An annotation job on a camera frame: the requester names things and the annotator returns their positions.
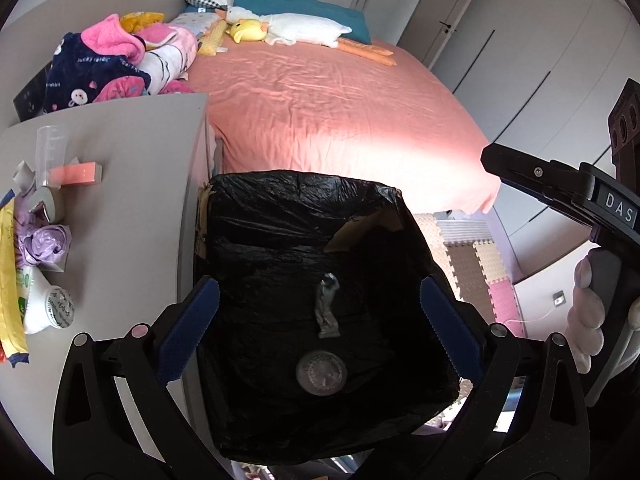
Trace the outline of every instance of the human hand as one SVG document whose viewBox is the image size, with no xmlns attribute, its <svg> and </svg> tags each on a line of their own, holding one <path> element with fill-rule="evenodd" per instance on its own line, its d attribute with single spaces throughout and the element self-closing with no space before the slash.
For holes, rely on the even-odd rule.
<svg viewBox="0 0 640 480">
<path fill-rule="evenodd" d="M 576 265 L 574 283 L 574 305 L 569 309 L 564 335 L 574 355 L 578 373 L 586 374 L 591 370 L 591 356 L 599 354 L 602 350 L 604 337 L 600 327 L 605 319 L 602 300 L 589 288 L 591 264 L 587 257 Z M 634 334 L 622 359 L 614 368 L 612 377 L 631 366 L 640 355 L 640 298 L 632 303 L 628 322 Z"/>
</svg>

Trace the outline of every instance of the headboard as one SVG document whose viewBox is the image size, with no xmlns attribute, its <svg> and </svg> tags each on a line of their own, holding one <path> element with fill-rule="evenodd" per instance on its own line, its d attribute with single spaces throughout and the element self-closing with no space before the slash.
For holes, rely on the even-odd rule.
<svg viewBox="0 0 640 480">
<path fill-rule="evenodd" d="M 0 31 L 0 135 L 18 115 L 13 100 L 51 60 L 67 32 L 81 32 L 114 12 L 164 12 L 168 20 L 180 14 L 184 0 L 47 0 Z"/>
</svg>

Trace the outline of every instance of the yellow plush head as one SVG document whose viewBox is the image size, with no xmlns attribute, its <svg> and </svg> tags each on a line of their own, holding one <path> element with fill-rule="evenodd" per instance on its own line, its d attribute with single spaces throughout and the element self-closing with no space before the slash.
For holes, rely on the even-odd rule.
<svg viewBox="0 0 640 480">
<path fill-rule="evenodd" d="M 259 20 L 240 20 L 229 29 L 229 35 L 236 43 L 241 41 L 262 41 L 267 37 L 269 23 Z"/>
</svg>

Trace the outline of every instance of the black trash bag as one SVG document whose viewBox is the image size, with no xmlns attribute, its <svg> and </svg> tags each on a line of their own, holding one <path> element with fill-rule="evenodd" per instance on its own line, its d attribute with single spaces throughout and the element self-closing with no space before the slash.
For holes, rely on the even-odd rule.
<svg viewBox="0 0 640 480">
<path fill-rule="evenodd" d="M 458 396 L 458 377 L 422 312 L 435 274 L 401 193 L 294 171 L 212 179 L 207 272 L 220 308 L 198 347 L 214 444 L 223 456 L 295 464 L 370 449 L 411 433 Z M 319 338 L 316 290 L 331 272 L 339 337 Z M 319 397 L 296 379 L 325 350 L 346 365 L 343 389 Z"/>
</svg>

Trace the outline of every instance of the blue gripper pad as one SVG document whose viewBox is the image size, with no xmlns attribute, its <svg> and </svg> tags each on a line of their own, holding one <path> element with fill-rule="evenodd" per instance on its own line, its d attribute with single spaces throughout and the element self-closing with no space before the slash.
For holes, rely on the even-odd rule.
<svg viewBox="0 0 640 480">
<path fill-rule="evenodd" d="M 484 377 L 480 343 L 433 278 L 422 280 L 420 304 L 457 374 L 478 386 Z"/>
<path fill-rule="evenodd" d="M 180 378 L 220 304 L 216 280 L 207 280 L 191 298 L 158 348 L 156 378 L 165 386 Z"/>
</svg>

